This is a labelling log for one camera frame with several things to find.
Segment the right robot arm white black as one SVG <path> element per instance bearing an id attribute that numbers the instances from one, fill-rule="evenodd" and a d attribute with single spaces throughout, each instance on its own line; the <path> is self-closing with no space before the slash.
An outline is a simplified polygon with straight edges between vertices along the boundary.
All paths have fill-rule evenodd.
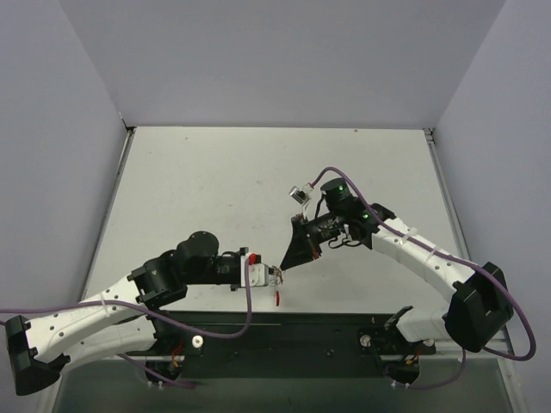
<path id="1" fill-rule="evenodd" d="M 408 268 L 432 286 L 448 302 L 444 309 L 407 306 L 387 320 L 408 342 L 452 340 L 469 352 L 480 352 L 512 318 L 513 308 L 495 283 L 504 283 L 501 270 L 491 263 L 484 267 L 494 280 L 468 266 L 454 262 L 452 255 L 430 244 L 387 208 L 364 206 L 343 178 L 326 182 L 321 200 L 328 212 L 308 219 L 291 219 L 292 237 L 281 270 L 320 258 L 321 246 L 365 246 Z"/>

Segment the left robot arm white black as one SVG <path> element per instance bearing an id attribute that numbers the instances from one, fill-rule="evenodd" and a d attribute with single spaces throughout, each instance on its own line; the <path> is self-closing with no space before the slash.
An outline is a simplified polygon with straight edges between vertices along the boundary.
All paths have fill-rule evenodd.
<path id="1" fill-rule="evenodd" d="M 252 321 L 251 289 L 281 279 L 279 268 L 263 263 L 248 248 L 221 253 L 215 235 L 193 233 L 173 250 L 150 259 L 96 295 L 66 307 L 8 309 L 3 322 L 15 392 L 27 396 L 56 383 L 75 367 L 111 355 L 158 354 L 176 346 L 175 329 L 192 335 L 235 339 Z M 234 333 L 191 327 L 160 312 L 184 299 L 191 285 L 228 285 L 245 290 L 245 323 Z"/>

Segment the metal key holder red handle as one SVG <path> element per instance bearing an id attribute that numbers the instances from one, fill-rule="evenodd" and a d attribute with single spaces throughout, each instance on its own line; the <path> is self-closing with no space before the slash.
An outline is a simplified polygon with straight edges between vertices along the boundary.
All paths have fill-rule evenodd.
<path id="1" fill-rule="evenodd" d="M 276 266 L 269 267 L 269 286 L 274 290 L 275 306 L 281 304 L 280 285 L 283 284 L 283 271 Z"/>

